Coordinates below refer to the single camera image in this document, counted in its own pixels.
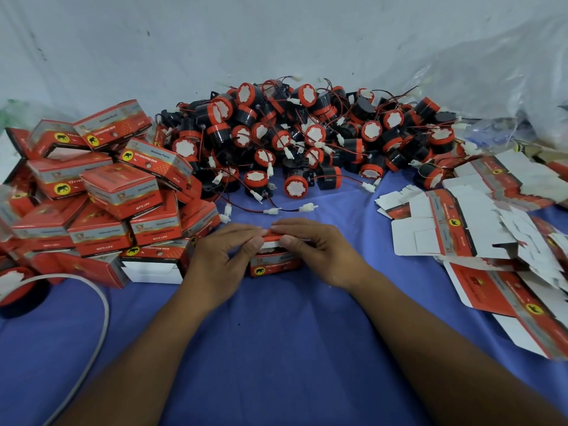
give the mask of forearm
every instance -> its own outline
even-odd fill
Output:
[[[540,395],[379,272],[351,294],[438,424],[566,424]]]
[[[192,311],[178,294],[81,393],[57,426],[158,424],[183,353],[206,315]]]

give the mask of person's right hand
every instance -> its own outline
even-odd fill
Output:
[[[270,230],[284,235],[280,238],[280,246],[302,258],[330,286],[351,292],[358,283],[376,272],[334,225],[305,218],[289,218],[275,222]],[[303,240],[312,241],[315,247]]]

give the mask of person's right arm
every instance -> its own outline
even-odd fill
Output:
[[[369,266],[336,227],[294,218],[271,230],[285,235],[280,244],[323,282],[344,288],[361,305],[437,424],[568,424],[534,390]]]

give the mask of white cable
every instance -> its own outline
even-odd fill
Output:
[[[20,285],[24,285],[24,284],[27,284],[28,282],[36,281],[38,279],[47,279],[47,278],[78,279],[79,281],[82,281],[85,284],[87,284],[89,287],[91,287],[94,291],[96,291],[96,293],[101,297],[101,300],[103,301],[104,321],[103,321],[103,329],[101,330],[101,336],[99,337],[99,343],[96,344],[95,351],[93,352],[93,355],[89,359],[87,366],[85,366],[85,369],[83,370],[83,373],[79,377],[79,380],[77,380],[77,383],[75,383],[74,387],[71,389],[71,391],[69,392],[69,394],[67,395],[65,400],[63,402],[61,402],[60,406],[57,407],[57,409],[53,412],[51,417],[49,417],[46,420],[46,422],[43,424],[43,426],[49,426],[50,424],[52,424],[55,421],[56,418],[59,417],[59,415],[63,412],[63,410],[65,408],[67,408],[69,401],[71,401],[71,399],[73,399],[73,397],[75,396],[75,394],[77,393],[77,391],[81,387],[83,381],[85,381],[87,374],[89,373],[89,371],[93,367],[93,364],[95,363],[96,357],[99,355],[99,352],[101,351],[101,347],[103,345],[104,339],[106,338],[107,331],[109,329],[109,317],[110,317],[109,302],[107,301],[107,298],[105,297],[104,293],[101,291],[101,289],[99,287],[97,287],[95,284],[93,284],[91,281],[89,281],[86,278],[78,277],[77,275],[72,275],[72,274],[48,274],[48,275],[39,275],[37,277],[25,279],[20,283]]]

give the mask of blue tablecloth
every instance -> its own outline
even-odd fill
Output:
[[[389,173],[373,195],[344,179],[339,190],[314,187],[301,201],[286,199],[282,180],[275,177],[279,189],[274,200],[288,208],[318,204],[305,216],[337,225],[406,294],[568,415],[568,363],[516,347],[489,314],[460,302],[432,258],[394,255],[390,220],[377,213],[373,200],[404,187],[409,176]],[[254,209],[265,206],[242,191],[232,199]],[[568,231],[563,210],[548,208],[538,214]],[[233,208],[234,222],[268,227],[276,218]],[[90,378],[143,331],[175,289],[133,283],[124,290],[106,290],[110,329]],[[45,421],[82,372],[102,317],[98,296],[68,280],[53,287],[32,313],[0,321],[0,424]],[[206,319],[182,360],[162,423],[410,426],[430,421],[357,303],[304,268],[245,277],[234,297]]]

